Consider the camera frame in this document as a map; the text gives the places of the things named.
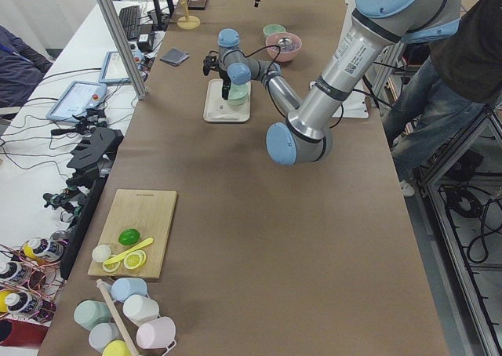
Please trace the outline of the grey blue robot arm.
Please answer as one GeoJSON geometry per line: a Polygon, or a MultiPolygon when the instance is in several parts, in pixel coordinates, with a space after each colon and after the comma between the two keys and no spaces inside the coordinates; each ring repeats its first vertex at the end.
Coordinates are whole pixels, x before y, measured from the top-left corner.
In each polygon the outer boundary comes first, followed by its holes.
{"type": "Polygon", "coordinates": [[[399,42],[431,42],[457,32],[461,0],[355,0],[351,27],[322,73],[300,98],[274,61],[245,56],[240,37],[227,28],[218,34],[218,51],[203,61],[203,73],[215,71],[227,99],[232,85],[261,82],[285,113],[266,135],[270,158],[279,165],[316,162],[333,147],[329,120],[350,96],[382,50],[399,42]]]}

